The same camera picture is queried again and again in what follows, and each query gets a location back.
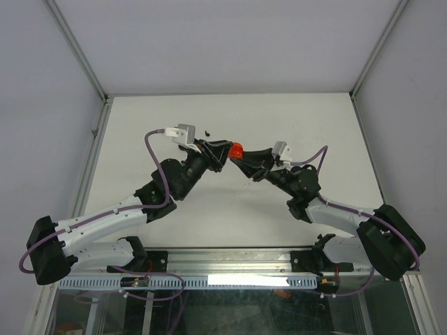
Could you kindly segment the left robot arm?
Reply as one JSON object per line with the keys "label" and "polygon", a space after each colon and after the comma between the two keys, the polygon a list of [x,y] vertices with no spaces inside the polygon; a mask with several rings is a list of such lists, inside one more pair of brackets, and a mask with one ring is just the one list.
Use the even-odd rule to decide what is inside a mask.
{"label": "left robot arm", "polygon": [[172,213],[207,171],[223,170],[233,145],[228,140],[194,140],[182,147],[184,161],[155,160],[150,182],[121,202],[77,218],[38,219],[19,261],[20,271],[34,275],[38,285],[49,285],[82,268],[141,270],[147,254],[139,237],[121,237],[112,242],[103,242],[102,238]]}

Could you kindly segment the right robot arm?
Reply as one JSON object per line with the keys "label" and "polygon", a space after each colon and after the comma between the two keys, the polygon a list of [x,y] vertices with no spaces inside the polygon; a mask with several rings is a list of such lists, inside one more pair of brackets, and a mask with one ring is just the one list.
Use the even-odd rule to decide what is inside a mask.
{"label": "right robot arm", "polygon": [[337,263],[370,267],[392,281],[408,271],[417,271],[426,246],[396,208],[382,204],[377,209],[353,207],[321,195],[319,173],[313,158],[293,162],[284,142],[262,151],[245,151],[234,144],[229,159],[254,182],[266,180],[290,195],[291,215],[347,233],[327,234],[313,246],[312,261],[320,270]]}

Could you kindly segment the orange round charging case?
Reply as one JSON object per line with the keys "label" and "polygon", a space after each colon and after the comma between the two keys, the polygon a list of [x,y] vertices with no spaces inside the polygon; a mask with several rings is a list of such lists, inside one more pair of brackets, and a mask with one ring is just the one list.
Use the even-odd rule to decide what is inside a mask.
{"label": "orange round charging case", "polygon": [[230,151],[228,153],[229,159],[243,159],[243,156],[244,156],[243,146],[238,142],[234,142],[233,146],[230,148]]}

